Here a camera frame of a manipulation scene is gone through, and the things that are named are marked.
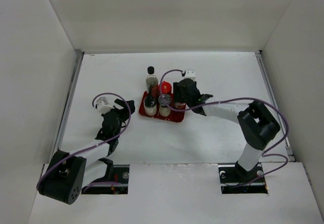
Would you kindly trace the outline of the red lacquer tray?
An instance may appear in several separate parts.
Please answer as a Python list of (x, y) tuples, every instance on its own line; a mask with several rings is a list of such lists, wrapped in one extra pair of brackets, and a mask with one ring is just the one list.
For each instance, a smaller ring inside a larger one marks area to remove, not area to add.
[(167, 117), (163, 117), (159, 114), (159, 103), (156, 103), (156, 114), (153, 116), (149, 116), (146, 114), (145, 109), (144, 109), (144, 100), (146, 96), (148, 95), (147, 91), (143, 93), (142, 100), (138, 109), (139, 115), (146, 117), (146, 118), (151, 118), (151, 119), (156, 119), (156, 120), (163, 120), (163, 121), (168, 121), (168, 122), (173, 122), (173, 123), (180, 123), (183, 121), (185, 112), (176, 112), (176, 111), (171, 111), (170, 115)]

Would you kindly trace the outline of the black-capped white shaker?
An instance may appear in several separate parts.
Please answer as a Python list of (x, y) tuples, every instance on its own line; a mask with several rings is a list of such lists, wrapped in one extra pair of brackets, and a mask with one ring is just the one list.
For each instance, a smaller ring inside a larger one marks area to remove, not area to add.
[(153, 96), (147, 95), (143, 101), (144, 111), (148, 116), (154, 116), (157, 113), (156, 100)]

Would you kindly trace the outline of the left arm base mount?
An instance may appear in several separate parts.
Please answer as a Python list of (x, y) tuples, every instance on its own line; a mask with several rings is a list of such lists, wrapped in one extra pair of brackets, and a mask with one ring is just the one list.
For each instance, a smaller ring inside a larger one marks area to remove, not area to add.
[(126, 195), (129, 178), (129, 165), (115, 165), (112, 160), (102, 158), (86, 168), (82, 194)]

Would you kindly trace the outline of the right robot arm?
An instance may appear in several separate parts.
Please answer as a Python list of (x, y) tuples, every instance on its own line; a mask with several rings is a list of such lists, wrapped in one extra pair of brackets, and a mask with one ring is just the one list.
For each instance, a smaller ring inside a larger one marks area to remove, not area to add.
[(208, 104), (212, 95), (201, 94), (194, 80), (186, 78), (173, 86), (174, 103), (186, 104), (196, 114), (226, 119), (240, 126), (246, 146), (235, 163), (234, 173), (243, 182), (251, 178), (264, 149), (280, 131), (279, 123), (265, 103), (253, 100), (245, 109), (243, 104), (236, 103)]

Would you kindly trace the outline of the tall dark sauce bottle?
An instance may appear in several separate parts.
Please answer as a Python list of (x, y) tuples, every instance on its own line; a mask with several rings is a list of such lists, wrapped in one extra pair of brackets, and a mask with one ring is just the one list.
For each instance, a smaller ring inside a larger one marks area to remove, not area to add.
[(158, 78), (155, 76), (155, 69), (153, 66), (147, 68), (148, 76), (146, 77), (146, 91), (156, 100), (158, 99)]

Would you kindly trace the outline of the red-capped spice jar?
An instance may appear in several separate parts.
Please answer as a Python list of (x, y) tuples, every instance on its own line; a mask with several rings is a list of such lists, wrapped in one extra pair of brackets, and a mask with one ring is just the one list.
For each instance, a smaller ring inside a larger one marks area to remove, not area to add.
[(163, 81), (159, 86), (161, 94), (170, 95), (172, 93), (172, 85), (169, 82)]

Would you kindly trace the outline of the grey-capped white shaker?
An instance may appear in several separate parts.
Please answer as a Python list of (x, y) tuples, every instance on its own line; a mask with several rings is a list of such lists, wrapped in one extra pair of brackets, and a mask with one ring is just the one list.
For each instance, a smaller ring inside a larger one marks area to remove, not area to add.
[(159, 114), (162, 117), (168, 117), (171, 113), (169, 105), (171, 103), (171, 96), (168, 94), (162, 94), (158, 98)]

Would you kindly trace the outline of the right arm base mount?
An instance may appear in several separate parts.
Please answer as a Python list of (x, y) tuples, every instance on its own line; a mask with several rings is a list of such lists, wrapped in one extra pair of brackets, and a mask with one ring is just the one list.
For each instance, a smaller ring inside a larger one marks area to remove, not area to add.
[(258, 178), (264, 173), (261, 164), (247, 173), (234, 164), (218, 165), (218, 172), (222, 194), (268, 194), (265, 177)]

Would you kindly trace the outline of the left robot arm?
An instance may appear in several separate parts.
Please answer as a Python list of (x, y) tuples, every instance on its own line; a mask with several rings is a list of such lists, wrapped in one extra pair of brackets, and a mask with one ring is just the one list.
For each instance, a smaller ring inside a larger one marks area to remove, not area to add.
[(129, 125), (135, 102), (118, 98), (109, 103), (102, 94), (93, 99), (92, 106), (103, 118), (95, 139), (74, 152), (58, 150), (36, 185), (39, 194), (71, 205), (91, 183), (113, 179), (113, 162), (108, 156)]

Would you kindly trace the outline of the white-capped spice jar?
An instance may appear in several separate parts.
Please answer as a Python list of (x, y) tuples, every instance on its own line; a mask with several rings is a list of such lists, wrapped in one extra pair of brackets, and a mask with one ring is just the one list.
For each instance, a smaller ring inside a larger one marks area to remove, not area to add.
[(175, 107), (175, 109), (178, 109), (178, 110), (184, 110), (184, 109), (186, 109), (186, 104), (180, 103), (180, 102), (175, 102), (174, 107)]

